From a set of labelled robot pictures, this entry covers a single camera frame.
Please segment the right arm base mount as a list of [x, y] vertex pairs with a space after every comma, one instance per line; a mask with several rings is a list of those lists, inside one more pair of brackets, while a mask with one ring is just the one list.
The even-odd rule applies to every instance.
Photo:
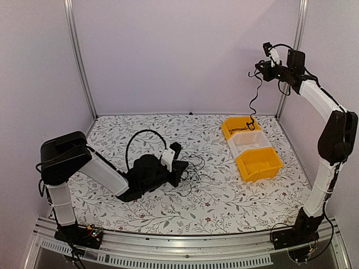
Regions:
[[294, 262], [307, 262], [316, 249], [319, 239], [318, 226], [319, 222], [316, 218], [305, 215], [298, 216], [292, 228], [271, 231], [270, 241], [275, 250], [307, 244], [305, 247], [293, 249], [288, 253]]

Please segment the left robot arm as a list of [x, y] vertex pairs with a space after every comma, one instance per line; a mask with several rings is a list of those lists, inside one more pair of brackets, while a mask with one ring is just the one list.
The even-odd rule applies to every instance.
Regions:
[[35, 166], [40, 173], [39, 193], [48, 197], [62, 235], [71, 243], [79, 243], [84, 235], [77, 226], [68, 187], [74, 174], [84, 174], [122, 202], [131, 202], [166, 183], [178, 187], [189, 165], [178, 159], [181, 150], [175, 142], [165, 146], [160, 157], [145, 154], [124, 173], [90, 147], [81, 131], [72, 132], [41, 145], [40, 163]]

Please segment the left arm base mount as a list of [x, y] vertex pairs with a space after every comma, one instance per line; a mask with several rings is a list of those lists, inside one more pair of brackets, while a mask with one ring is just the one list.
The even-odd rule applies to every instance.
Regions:
[[62, 226], [58, 222], [55, 209], [52, 211], [57, 224], [55, 239], [63, 241], [71, 247], [78, 245], [91, 249], [100, 249], [103, 240], [103, 228], [96, 227], [94, 224], [81, 227], [78, 225], [77, 220], [75, 220], [74, 224]]

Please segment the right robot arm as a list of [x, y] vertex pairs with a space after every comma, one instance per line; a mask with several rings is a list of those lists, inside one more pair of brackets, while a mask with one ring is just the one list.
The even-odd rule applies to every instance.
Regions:
[[358, 116], [340, 105], [321, 86], [318, 77], [307, 70], [304, 52], [288, 48], [287, 63], [282, 64], [275, 46], [265, 43], [263, 48], [268, 60], [255, 65], [263, 80], [285, 82], [325, 120], [325, 127], [317, 143], [320, 160], [316, 179], [311, 194], [297, 217], [303, 221], [322, 220], [339, 172], [353, 151]]

